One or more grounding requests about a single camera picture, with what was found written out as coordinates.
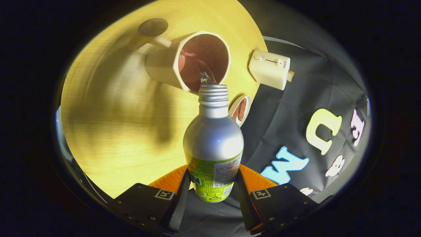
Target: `bottle neck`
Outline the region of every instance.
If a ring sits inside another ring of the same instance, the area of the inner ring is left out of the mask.
[[[228,88],[226,85],[201,85],[199,114],[208,118],[228,116]]]
[[[199,114],[211,119],[227,117],[228,104],[223,106],[199,105]]]

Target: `aluminum bottle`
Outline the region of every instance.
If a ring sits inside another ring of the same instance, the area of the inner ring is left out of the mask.
[[[183,146],[190,178],[206,202],[226,199],[240,167],[244,140],[228,116],[226,85],[201,85],[199,115],[184,134]]]

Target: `yellow letter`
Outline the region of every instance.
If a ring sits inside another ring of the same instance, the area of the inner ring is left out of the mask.
[[[320,149],[322,151],[322,155],[324,155],[332,145],[332,140],[326,142],[316,135],[316,129],[320,124],[328,127],[330,130],[332,130],[332,135],[336,136],[336,134],[339,132],[339,129],[341,128],[342,117],[336,117],[326,109],[319,109],[313,114],[312,119],[310,119],[306,132],[307,141]]]

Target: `bottle label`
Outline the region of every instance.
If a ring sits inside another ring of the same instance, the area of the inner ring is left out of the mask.
[[[220,202],[226,199],[240,167],[242,151],[222,161],[204,161],[185,154],[190,178],[198,197],[206,202]]]

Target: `yellow wooden table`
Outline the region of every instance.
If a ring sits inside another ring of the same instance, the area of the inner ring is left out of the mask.
[[[86,175],[115,198],[134,183],[149,184],[185,164],[183,135],[199,113],[198,96],[158,82],[144,69],[146,44],[125,49],[137,27],[164,18],[172,40],[204,30],[229,45],[229,99],[253,99],[258,83],[248,71],[253,50],[267,51],[255,22],[236,0],[159,0],[123,17],[79,53],[66,77],[64,135]]]

